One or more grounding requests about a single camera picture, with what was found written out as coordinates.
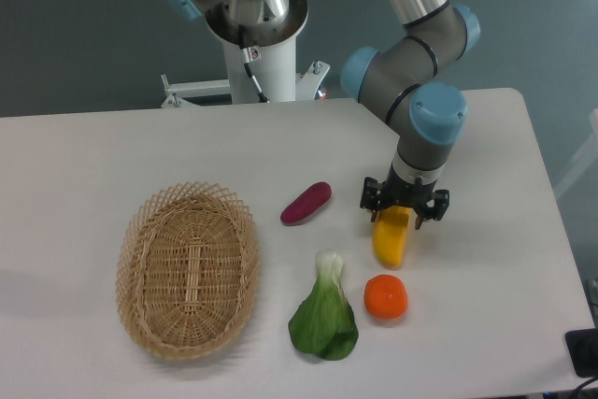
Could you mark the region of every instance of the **toy vegetable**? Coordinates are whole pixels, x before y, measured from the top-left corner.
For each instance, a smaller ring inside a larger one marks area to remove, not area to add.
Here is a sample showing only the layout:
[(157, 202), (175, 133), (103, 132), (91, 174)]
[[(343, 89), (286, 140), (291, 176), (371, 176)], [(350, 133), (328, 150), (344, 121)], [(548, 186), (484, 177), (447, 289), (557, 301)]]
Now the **toy vegetable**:
[(353, 310), (340, 285), (343, 260), (336, 252), (316, 256), (314, 287), (289, 321), (291, 342), (297, 350), (325, 360), (347, 357), (359, 337)]

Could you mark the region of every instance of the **wicker basket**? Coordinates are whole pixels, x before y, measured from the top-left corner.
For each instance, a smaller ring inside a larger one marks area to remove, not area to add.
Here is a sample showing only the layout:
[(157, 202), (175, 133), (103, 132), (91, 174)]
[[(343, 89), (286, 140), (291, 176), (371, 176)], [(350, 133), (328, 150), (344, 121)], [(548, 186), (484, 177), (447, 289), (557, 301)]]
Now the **wicker basket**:
[(129, 226), (117, 302), (133, 340), (169, 360), (230, 343), (257, 292), (259, 254), (249, 209), (219, 185), (187, 183), (149, 199)]

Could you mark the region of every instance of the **tabletop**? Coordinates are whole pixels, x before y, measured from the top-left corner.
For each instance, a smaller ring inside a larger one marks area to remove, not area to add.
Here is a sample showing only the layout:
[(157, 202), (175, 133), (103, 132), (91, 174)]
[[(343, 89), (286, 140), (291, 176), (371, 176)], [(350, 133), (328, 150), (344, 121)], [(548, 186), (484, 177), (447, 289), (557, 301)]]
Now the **tabletop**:
[[(368, 318), (363, 287), (388, 273), (359, 209), (397, 135), (352, 100), (191, 107), (0, 120), (0, 396), (473, 398), (572, 389), (563, 335), (592, 327), (525, 104), (470, 91), (469, 116), (438, 181), (440, 222), (411, 233), (405, 317)], [(116, 308), (129, 220), (186, 181), (237, 192), (258, 228), (251, 318), (229, 347), (165, 363), (138, 347)], [(312, 221), (279, 214), (313, 182), (333, 189)], [(335, 249), (360, 339), (340, 362), (297, 353), (287, 322)]]

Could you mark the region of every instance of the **green leafy vegetable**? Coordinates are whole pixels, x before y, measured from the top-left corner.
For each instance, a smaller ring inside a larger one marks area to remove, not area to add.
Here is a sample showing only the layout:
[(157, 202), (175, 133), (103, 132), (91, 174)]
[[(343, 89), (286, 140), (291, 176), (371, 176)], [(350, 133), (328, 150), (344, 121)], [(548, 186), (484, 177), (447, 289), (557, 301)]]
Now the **green leafy vegetable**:
[(300, 352), (341, 360), (359, 338), (353, 310), (340, 285), (343, 260), (334, 251), (321, 251), (316, 269), (318, 277), (311, 293), (289, 321), (291, 342)]

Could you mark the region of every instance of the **gray floor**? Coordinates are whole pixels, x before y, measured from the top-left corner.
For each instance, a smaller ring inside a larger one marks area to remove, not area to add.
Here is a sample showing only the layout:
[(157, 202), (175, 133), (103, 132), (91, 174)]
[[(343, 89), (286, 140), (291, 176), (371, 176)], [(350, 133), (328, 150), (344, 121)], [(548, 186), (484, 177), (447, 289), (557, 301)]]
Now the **gray floor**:
[[(453, 1), (477, 13), (482, 38), (441, 79), (522, 92), (555, 180), (598, 107), (598, 0)], [(330, 63), (331, 96), (345, 96), (346, 58), (363, 45), (385, 50), (403, 35), (400, 23), (387, 0), (309, 2), (298, 69)], [(205, 25), (179, 19), (164, 0), (0, 0), (0, 116), (154, 108), (163, 72), (171, 82), (225, 78)], [(596, 179), (598, 164), (560, 203), (582, 278), (598, 276)], [(534, 214), (534, 205), (514, 207)]]

